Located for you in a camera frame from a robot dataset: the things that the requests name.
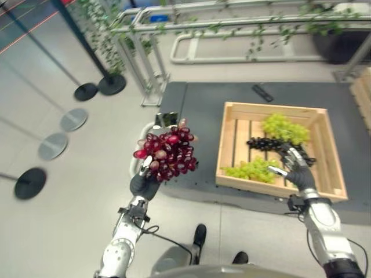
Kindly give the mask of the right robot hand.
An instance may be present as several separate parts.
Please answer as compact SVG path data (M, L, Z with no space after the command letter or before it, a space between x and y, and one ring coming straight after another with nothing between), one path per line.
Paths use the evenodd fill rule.
M275 166L268 166L267 170L295 184L300 192L307 189L316 191L314 176L300 153L293 146L283 144L279 154L289 171Z

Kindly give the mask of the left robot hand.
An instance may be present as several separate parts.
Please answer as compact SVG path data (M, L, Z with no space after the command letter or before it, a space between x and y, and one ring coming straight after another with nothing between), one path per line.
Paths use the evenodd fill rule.
M156 176L150 174L151 163L152 156L145 158L139 172L130 180L130 191L133 196L140 196L148 201L154 198L161 184Z

